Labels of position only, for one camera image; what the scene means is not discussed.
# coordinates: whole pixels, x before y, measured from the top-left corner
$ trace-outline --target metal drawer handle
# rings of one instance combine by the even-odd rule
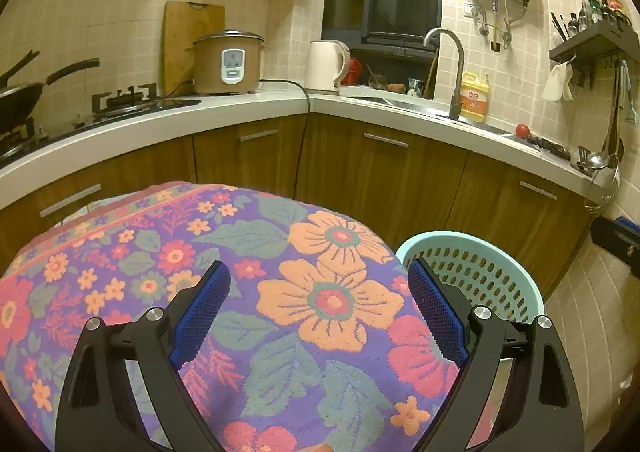
[[[92,187],[85,188],[84,190],[79,191],[77,194],[73,194],[62,201],[58,201],[57,203],[51,205],[50,207],[45,208],[42,212],[40,212],[41,217],[47,217],[49,214],[53,212],[57,212],[58,210],[70,205],[71,203],[75,203],[76,201],[90,196],[91,194],[95,194],[102,190],[102,185],[98,183],[97,185],[93,185]]]
[[[384,138],[382,136],[376,136],[375,134],[369,134],[368,132],[364,133],[365,138],[369,138],[370,140],[378,140],[379,142],[391,143],[393,145],[397,145],[399,147],[408,148],[409,144],[405,142],[398,142],[398,140],[392,140],[391,138]]]
[[[240,141],[248,142],[249,140],[255,140],[256,138],[262,138],[263,136],[271,136],[272,134],[277,134],[277,133],[278,133],[277,128],[274,128],[273,130],[264,130],[263,132],[256,132],[255,134],[240,136]]]
[[[537,192],[538,194],[542,194],[543,196],[548,197],[549,199],[552,199],[553,201],[556,201],[558,199],[558,196],[554,196],[551,192],[547,192],[546,190],[542,190],[542,188],[534,187],[533,185],[530,185],[529,183],[526,183],[524,181],[520,182],[520,186],[522,186],[524,188],[528,188],[529,190],[533,190],[534,192]]]

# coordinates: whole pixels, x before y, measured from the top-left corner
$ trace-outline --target turquoise plastic basket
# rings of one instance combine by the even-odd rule
[[[457,286],[473,306],[487,306],[502,319],[527,322],[545,313],[529,273],[482,239],[460,232],[427,232],[404,242],[396,255],[406,268],[424,257],[444,284]]]

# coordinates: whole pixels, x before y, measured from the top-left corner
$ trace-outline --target rice cooker control panel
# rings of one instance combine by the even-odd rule
[[[222,52],[222,81],[239,84],[244,78],[244,49],[225,49]]]

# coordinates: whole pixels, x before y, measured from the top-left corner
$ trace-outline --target white kettle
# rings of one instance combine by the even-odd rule
[[[349,48],[339,40],[316,40],[306,55],[305,88],[312,92],[338,93],[351,64]]]

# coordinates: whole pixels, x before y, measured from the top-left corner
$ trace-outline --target red ball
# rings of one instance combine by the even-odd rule
[[[516,127],[516,136],[518,138],[522,138],[524,140],[527,136],[529,136],[529,134],[529,127],[527,127],[525,124],[518,124],[518,126]]]

